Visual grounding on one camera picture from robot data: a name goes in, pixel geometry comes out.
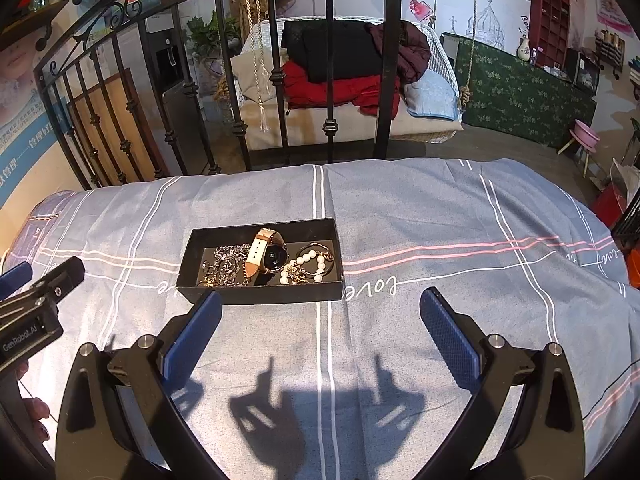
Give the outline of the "left hand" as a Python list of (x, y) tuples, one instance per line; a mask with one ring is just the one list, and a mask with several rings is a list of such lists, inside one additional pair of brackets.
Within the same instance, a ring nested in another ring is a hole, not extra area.
[(23, 403), (37, 439), (41, 443), (49, 441), (50, 434), (43, 423), (51, 415), (49, 405), (39, 398), (24, 398)]

